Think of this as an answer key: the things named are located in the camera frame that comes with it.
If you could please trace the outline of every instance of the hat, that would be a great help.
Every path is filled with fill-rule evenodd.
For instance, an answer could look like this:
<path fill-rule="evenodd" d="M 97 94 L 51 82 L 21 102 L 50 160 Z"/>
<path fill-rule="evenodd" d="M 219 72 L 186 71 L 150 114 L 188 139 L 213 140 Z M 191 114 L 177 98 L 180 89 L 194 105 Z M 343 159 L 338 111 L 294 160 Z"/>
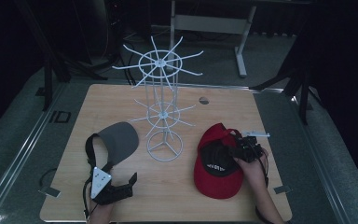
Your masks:
<path fill-rule="evenodd" d="M 237 130 L 226 129 L 222 123 L 209 128 L 200 139 L 194 166 L 194 183 L 204 195 L 227 199 L 240 190 L 243 172 L 229 155 L 228 147 L 235 147 Z"/>

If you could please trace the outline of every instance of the white triangle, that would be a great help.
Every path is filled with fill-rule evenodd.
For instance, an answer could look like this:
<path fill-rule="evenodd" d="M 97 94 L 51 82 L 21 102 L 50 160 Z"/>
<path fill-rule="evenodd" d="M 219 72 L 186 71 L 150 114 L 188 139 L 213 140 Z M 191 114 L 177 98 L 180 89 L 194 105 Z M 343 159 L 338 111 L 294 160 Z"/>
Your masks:
<path fill-rule="evenodd" d="M 94 172 L 92 172 L 91 199 L 97 197 L 111 179 L 112 176 L 110 174 L 105 173 L 98 167 L 94 167 Z"/>

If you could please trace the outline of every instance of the wooden table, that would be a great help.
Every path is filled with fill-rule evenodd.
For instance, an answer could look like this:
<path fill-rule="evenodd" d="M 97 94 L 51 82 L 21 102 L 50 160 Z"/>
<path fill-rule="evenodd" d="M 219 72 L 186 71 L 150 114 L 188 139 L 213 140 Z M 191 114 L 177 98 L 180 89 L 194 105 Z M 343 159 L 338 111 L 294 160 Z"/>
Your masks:
<path fill-rule="evenodd" d="M 207 105 L 199 102 L 206 97 Z M 145 88 L 132 89 L 121 85 L 92 85 L 79 112 L 62 160 L 51 186 L 62 192 L 59 198 L 47 197 L 40 217 L 47 222 L 84 221 L 82 188 L 89 177 L 90 166 L 85 153 L 86 139 L 93 133 L 120 121 L 145 117 L 146 109 L 135 102 L 145 103 Z M 113 221 L 252 221 L 255 203 L 246 181 L 237 195 L 226 200 L 208 198 L 199 193 L 193 181 L 197 145 L 202 134 L 217 122 L 227 128 L 264 132 L 255 99 L 245 89 L 181 87 L 178 107 L 194 108 L 181 112 L 181 120 L 195 126 L 177 123 L 172 130 L 183 142 L 182 154 L 173 161 L 156 161 L 147 152 L 147 120 L 132 121 L 140 138 L 137 150 L 114 167 L 115 186 L 127 184 L 133 173 L 138 181 L 131 198 L 116 202 Z M 269 141 L 258 138 L 268 152 L 268 191 L 284 220 L 292 217 L 285 193 L 276 194 L 282 185 Z M 97 166 L 105 165 L 107 151 L 99 138 L 94 139 Z"/>

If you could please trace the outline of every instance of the human hand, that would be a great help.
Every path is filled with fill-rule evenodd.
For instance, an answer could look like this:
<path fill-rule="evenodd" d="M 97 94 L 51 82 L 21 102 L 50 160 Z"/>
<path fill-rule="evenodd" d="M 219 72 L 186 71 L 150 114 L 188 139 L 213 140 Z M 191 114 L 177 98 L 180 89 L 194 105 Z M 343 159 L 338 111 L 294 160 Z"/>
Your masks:
<path fill-rule="evenodd" d="M 264 149 L 263 155 L 260 157 L 260 161 L 263 163 L 263 166 L 267 167 L 267 157 L 269 153 Z M 241 167 L 245 178 L 248 180 L 249 185 L 252 189 L 257 188 L 265 188 L 266 187 L 266 179 L 264 174 L 264 169 L 261 167 L 261 164 L 258 160 L 252 162 L 246 162 L 239 158 L 234 158 L 234 161 Z"/>
<path fill-rule="evenodd" d="M 108 224 L 112 217 L 113 204 L 100 205 L 89 198 L 89 224 Z"/>

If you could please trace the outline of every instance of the cap display rack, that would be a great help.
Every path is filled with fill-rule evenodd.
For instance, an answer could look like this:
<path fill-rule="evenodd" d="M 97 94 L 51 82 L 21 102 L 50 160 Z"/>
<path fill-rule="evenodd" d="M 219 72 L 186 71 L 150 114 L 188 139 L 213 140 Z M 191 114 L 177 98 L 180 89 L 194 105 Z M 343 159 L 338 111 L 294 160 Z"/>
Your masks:
<path fill-rule="evenodd" d="M 135 99 L 135 102 L 146 108 L 144 118 L 132 119 L 131 121 L 147 119 L 152 126 L 146 137 L 147 151 L 151 157 L 157 161 L 172 161 L 183 151 L 183 141 L 172 127 L 178 122 L 185 125 L 193 124 L 181 120 L 181 112 L 191 109 L 194 105 L 186 108 L 178 108 L 178 78 L 179 73 L 183 72 L 192 76 L 202 76 L 202 73 L 194 73 L 183 69 L 183 60 L 200 56 L 203 51 L 197 54 L 180 57 L 174 51 L 182 42 L 182 37 L 178 43 L 170 50 L 157 49 L 153 36 L 151 41 L 154 50 L 145 54 L 124 48 L 134 54 L 141 56 L 137 65 L 123 67 L 112 66 L 115 69 L 138 68 L 143 78 L 133 88 L 141 85 L 145 87 L 146 102 L 142 103 Z"/>

